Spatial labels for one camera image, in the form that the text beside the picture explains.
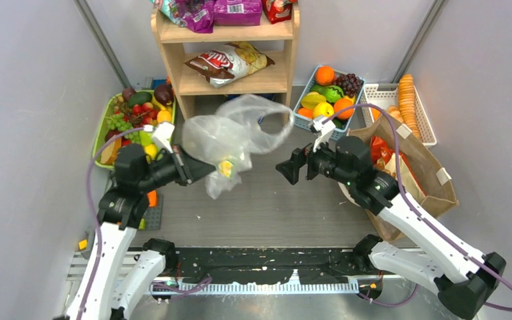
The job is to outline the clear plastic bag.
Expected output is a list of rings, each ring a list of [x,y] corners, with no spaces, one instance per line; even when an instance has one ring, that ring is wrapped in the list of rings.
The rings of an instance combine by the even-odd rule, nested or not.
[[[261,129],[259,120],[272,114],[287,116],[278,133]],[[281,146],[295,122],[287,106],[253,94],[222,104],[213,115],[198,115],[184,122],[182,147],[190,156],[215,168],[205,179],[207,194],[217,199],[241,182],[240,173],[252,169],[251,155],[268,154]]]

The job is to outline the orange snack bag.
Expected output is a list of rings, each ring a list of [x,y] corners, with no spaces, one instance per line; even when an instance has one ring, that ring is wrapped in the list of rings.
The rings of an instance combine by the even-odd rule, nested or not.
[[[370,150],[374,166],[390,174],[393,178],[397,178],[395,152],[388,146],[386,141],[376,135],[372,136]],[[426,198],[426,194],[421,188],[407,156],[403,152],[399,154],[399,170],[403,187],[418,203],[421,203]]]

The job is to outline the brown burlap grocery bag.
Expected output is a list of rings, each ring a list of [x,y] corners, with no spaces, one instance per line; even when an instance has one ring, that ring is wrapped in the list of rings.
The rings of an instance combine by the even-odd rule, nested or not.
[[[406,156],[412,172],[417,179],[425,197],[418,201],[422,208],[434,218],[442,216],[450,209],[458,206],[458,200],[453,188],[450,176],[443,170],[442,164],[414,135],[406,135],[407,130],[402,128],[397,121],[395,128],[399,130],[397,139],[399,150]],[[390,148],[395,146],[395,130],[390,122],[381,116],[369,127],[350,130],[348,136],[357,136],[366,144],[370,144],[371,138],[382,138]]]

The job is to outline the Chuba chips bag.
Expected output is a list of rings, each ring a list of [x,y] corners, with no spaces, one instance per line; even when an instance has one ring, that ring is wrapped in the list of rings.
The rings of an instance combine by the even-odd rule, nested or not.
[[[275,62],[251,43],[234,41],[200,53],[184,64],[213,87],[220,88]]]

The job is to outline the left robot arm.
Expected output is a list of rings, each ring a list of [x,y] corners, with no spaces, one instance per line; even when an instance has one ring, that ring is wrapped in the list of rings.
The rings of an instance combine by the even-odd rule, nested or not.
[[[179,145],[150,161],[142,146],[127,145],[119,150],[114,168],[115,186],[97,206],[99,228],[90,260],[62,319],[129,319],[154,279],[177,266],[174,243],[150,239],[124,280],[118,280],[149,207],[147,194],[169,183],[188,186],[215,171],[214,165],[195,159]]]

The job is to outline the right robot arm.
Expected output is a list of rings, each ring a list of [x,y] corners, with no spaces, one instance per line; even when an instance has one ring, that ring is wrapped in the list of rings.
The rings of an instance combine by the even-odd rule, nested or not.
[[[402,193],[396,178],[374,166],[370,148],[360,138],[344,137],[335,149],[327,143],[297,148],[276,170],[294,185],[302,167],[307,168],[308,180],[323,175],[341,183],[354,203],[396,227],[424,252],[404,251],[368,235],[354,252],[364,256],[373,268],[426,288],[462,319],[474,318],[496,290],[497,276],[506,267],[504,258],[497,253],[484,254],[464,242],[428,214],[411,194]]]

